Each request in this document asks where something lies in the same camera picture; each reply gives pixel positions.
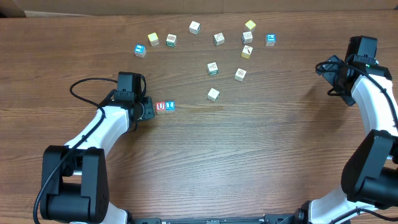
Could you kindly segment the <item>red letter U block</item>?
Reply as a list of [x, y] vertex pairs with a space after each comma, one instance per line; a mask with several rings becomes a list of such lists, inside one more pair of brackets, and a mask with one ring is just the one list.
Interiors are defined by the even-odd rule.
[[165, 102], [160, 101], [155, 104], [155, 111], [157, 114], [164, 114], [166, 113]]

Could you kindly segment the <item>blue letter wooden block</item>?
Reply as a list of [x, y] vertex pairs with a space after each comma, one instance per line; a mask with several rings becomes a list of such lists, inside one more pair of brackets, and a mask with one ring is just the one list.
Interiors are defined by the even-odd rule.
[[165, 110], [167, 113], [175, 112], [175, 102], [174, 101], [166, 101], [165, 102]]

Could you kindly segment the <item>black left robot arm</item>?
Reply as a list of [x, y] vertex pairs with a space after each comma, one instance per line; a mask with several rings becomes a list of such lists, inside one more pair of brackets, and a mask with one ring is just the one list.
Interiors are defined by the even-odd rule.
[[60, 223], [129, 223], [125, 210], [109, 202], [106, 155], [139, 121], [154, 117], [146, 79], [139, 73], [119, 72], [117, 87], [101, 103], [86, 128], [62, 146], [50, 145], [43, 154], [41, 189], [32, 211]]

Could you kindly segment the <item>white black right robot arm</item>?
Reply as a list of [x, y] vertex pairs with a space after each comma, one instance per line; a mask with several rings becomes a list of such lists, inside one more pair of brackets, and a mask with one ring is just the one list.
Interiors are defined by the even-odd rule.
[[316, 73], [332, 86], [328, 95], [358, 105], [366, 137], [346, 163], [340, 186], [282, 223], [349, 223], [363, 213], [397, 221], [378, 213], [397, 206], [397, 170], [385, 166], [388, 159], [397, 162], [397, 102], [391, 73], [380, 66], [376, 52], [376, 38], [354, 36], [345, 59], [334, 55], [316, 64]]

